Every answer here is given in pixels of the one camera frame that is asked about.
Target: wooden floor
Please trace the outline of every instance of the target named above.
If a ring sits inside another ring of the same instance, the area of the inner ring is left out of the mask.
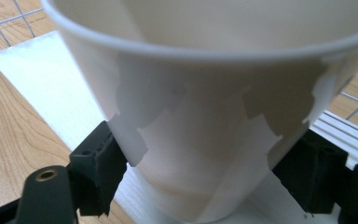
[[[22,13],[41,8],[38,0],[17,0]],[[0,21],[20,15],[11,0],[0,0]],[[44,11],[0,24],[0,49],[16,45],[35,36],[54,30]],[[352,96],[339,95],[329,111],[358,125],[358,75],[344,90]],[[34,112],[32,107],[0,74],[0,205],[21,195],[24,179],[34,170],[52,164],[65,165],[69,150]],[[113,215],[101,218],[83,218],[83,223],[132,223],[116,204]]]

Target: cup rim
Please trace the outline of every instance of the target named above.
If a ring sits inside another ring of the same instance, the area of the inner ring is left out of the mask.
[[[144,55],[153,58],[181,59],[185,61],[214,61],[214,62],[270,62],[270,61],[295,61],[310,58],[320,58],[341,54],[345,51],[358,48],[358,33],[347,35],[343,38],[313,44],[304,47],[289,49],[273,49],[266,51],[229,51],[217,49],[190,49],[174,46],[144,43],[125,39],[118,36],[108,35],[90,29],[72,21],[63,15],[54,4],[56,0],[41,0],[44,10],[54,20],[58,27],[70,33],[98,43],[108,48],[119,49],[136,55]]]

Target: cup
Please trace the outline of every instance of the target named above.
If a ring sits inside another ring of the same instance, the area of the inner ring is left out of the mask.
[[[358,1],[44,0],[150,199],[225,217],[358,71]]]

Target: black object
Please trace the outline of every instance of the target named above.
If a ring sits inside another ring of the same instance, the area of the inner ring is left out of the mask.
[[[348,153],[308,130],[272,172],[305,212],[330,214],[338,223],[358,224],[358,165],[345,166]]]
[[[358,165],[345,167],[348,153],[308,131],[273,169],[306,212],[329,214],[341,206],[340,224],[358,224]],[[77,223],[81,216],[109,213],[126,163],[106,122],[70,155],[65,168],[31,174],[20,199],[0,207],[0,223]]]

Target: ceramic cup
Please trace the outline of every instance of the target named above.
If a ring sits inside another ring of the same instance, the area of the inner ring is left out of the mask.
[[[233,212],[358,71],[358,1],[45,0],[150,199]]]

